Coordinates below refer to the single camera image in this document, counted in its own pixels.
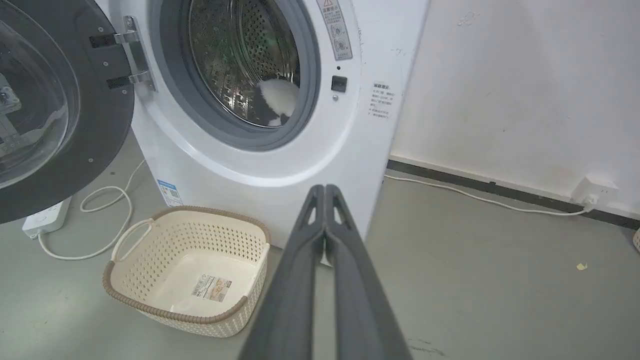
white wall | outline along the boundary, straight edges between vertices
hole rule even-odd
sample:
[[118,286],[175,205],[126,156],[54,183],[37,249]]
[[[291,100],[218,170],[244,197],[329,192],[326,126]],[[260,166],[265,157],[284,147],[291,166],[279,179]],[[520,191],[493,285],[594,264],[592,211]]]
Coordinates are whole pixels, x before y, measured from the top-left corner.
[[392,159],[640,213],[640,1],[433,0]]

electrical outlet box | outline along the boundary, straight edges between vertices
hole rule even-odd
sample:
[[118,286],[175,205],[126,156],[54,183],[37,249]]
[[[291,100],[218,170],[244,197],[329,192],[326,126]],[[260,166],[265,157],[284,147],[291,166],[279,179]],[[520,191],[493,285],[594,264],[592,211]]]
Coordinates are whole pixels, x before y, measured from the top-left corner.
[[24,225],[22,225],[22,231],[30,238],[35,239],[38,237],[38,233],[46,234],[58,230],[65,223],[69,202],[71,202],[71,198],[63,200],[39,213],[29,215],[25,219]]
[[618,187],[613,181],[590,174],[584,177],[571,194],[577,204],[583,204],[589,195],[597,198],[597,208],[608,203],[618,194]]

basket bottom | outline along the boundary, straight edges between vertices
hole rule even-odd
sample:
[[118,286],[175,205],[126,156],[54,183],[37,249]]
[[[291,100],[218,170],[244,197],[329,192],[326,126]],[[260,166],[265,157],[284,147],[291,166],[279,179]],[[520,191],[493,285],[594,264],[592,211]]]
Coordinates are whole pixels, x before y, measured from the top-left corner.
[[178,260],[147,304],[174,313],[216,316],[246,295],[257,271],[253,263],[194,250]]

basket handle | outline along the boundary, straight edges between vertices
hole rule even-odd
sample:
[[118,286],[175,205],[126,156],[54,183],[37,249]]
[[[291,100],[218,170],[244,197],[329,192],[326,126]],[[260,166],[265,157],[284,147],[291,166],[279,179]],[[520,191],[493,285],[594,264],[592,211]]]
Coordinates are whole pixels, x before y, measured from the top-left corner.
[[[142,220],[141,222],[137,222],[133,224],[128,230],[124,232],[124,234],[122,234],[122,236],[118,239],[118,242],[116,242],[116,245],[113,247],[113,252],[111,252],[111,260],[114,263],[124,260],[129,255],[129,253],[131,253],[131,251],[133,251],[133,249],[135,249],[138,246],[140,241],[142,241],[142,239],[144,239],[147,236],[149,231],[151,231],[151,229],[153,228],[153,224],[154,224],[154,219],[152,218],[148,218],[148,219]],[[142,227],[144,225],[149,225],[149,228],[147,229],[147,231],[145,231],[145,233],[142,234],[142,236],[140,236],[140,239],[138,239],[138,241],[136,241],[136,243],[131,247],[131,249],[129,249],[129,251],[127,251],[127,253],[124,254],[122,259],[118,259],[118,252],[120,252],[120,247],[122,247],[122,244],[125,243],[125,241],[129,238],[131,233],[133,233],[139,227]]]

black baseboard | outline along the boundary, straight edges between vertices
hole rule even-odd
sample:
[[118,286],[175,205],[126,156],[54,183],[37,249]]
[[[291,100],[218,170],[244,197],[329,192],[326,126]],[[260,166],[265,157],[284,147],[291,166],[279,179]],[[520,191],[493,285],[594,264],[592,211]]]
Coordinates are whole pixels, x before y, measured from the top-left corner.
[[[569,202],[549,199],[548,197],[521,192],[520,190],[505,188],[504,186],[496,185],[493,182],[484,183],[482,181],[469,179],[467,177],[452,175],[442,171],[436,171],[428,168],[418,167],[415,165],[405,164],[395,160],[389,160],[387,163],[387,168],[415,176],[426,177],[428,179],[441,181],[443,183],[464,186],[465,188],[476,189],[482,192],[492,193],[495,195],[508,197],[510,199],[528,202],[529,204],[544,206],[545,208],[549,209],[564,211],[565,213],[575,213],[582,210],[582,206],[570,204]],[[581,216],[608,222],[610,224],[622,227],[628,227],[629,229],[640,228],[640,220],[621,217],[620,215],[614,215],[600,210],[593,210],[588,213],[582,214]]]

